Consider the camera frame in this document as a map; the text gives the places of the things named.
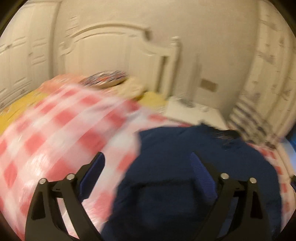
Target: headboard arched top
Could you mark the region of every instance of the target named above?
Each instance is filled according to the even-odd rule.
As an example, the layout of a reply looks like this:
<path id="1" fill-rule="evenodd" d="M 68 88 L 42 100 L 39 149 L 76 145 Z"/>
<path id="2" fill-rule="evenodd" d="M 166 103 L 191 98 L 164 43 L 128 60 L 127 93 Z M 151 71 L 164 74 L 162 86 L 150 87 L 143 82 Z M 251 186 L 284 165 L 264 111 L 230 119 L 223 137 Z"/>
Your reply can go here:
<path id="1" fill-rule="evenodd" d="M 97 23 L 78 30 L 59 46 L 59 73 L 89 76 L 104 70 L 123 70 L 137 77 L 149 91 L 171 95 L 179 38 L 169 47 L 156 46 L 147 36 L 150 28 L 133 23 Z"/>

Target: white wardrobe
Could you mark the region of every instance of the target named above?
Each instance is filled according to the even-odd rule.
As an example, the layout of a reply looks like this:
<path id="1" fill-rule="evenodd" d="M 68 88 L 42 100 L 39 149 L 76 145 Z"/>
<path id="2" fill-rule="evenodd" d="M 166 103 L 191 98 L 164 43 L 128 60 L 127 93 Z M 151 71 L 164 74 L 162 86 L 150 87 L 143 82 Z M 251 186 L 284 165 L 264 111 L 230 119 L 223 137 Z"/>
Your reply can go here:
<path id="1" fill-rule="evenodd" d="M 51 79 L 59 1 L 28 1 L 0 37 L 0 111 Z"/>

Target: beige wall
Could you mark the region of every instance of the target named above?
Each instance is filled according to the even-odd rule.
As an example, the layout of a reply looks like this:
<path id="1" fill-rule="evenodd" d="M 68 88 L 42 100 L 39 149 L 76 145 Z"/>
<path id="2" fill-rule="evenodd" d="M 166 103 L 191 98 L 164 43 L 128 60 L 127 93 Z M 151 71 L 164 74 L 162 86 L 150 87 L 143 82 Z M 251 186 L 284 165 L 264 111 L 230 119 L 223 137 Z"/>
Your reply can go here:
<path id="1" fill-rule="evenodd" d="M 201 77 L 218 84 L 217 92 L 198 88 L 195 101 L 230 113 L 243 87 L 255 50 L 258 27 L 257 0 L 64 0 L 54 40 L 55 74 L 57 47 L 65 40 L 71 17 L 79 27 L 120 20 L 149 25 L 152 42 L 168 46 L 179 36 L 182 54 L 175 94 L 187 90 L 196 54 Z"/>

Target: white bedside table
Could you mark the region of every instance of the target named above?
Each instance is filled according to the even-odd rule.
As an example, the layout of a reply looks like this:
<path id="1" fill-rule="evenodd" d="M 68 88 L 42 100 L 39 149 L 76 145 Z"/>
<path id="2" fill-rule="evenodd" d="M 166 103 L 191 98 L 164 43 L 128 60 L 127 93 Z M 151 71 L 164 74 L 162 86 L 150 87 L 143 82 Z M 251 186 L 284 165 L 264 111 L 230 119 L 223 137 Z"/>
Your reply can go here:
<path id="1" fill-rule="evenodd" d="M 219 130 L 228 130 L 226 121 L 217 109 L 197 103 L 194 103 L 194 105 L 193 108 L 186 107 L 176 97 L 172 96 L 168 100 L 164 116 L 192 125 L 199 125 L 203 122 Z"/>

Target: patterned pillow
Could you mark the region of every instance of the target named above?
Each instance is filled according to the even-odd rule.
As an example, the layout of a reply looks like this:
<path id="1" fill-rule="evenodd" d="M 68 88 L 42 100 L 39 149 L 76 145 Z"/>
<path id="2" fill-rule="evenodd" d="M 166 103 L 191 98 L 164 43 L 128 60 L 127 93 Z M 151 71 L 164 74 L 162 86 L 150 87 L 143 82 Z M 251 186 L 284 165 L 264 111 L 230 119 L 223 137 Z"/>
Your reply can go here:
<path id="1" fill-rule="evenodd" d="M 83 79 L 80 83 L 84 86 L 108 88 L 120 84 L 128 75 L 123 71 L 103 71 Z"/>

